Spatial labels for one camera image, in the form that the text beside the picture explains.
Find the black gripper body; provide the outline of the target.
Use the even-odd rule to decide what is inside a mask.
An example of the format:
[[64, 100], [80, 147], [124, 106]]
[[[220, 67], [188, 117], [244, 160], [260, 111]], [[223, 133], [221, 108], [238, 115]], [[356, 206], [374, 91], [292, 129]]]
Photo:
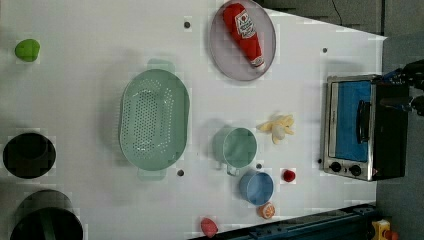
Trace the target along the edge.
[[[398, 68], [382, 77], [382, 82], [389, 86], [412, 87], [424, 90], [424, 60], [418, 60], [406, 64], [403, 68]], [[424, 115], [424, 99], [422, 95], [411, 97], [391, 97], [383, 98], [380, 104], [387, 108], [399, 111], [416, 111], [418, 116]]]

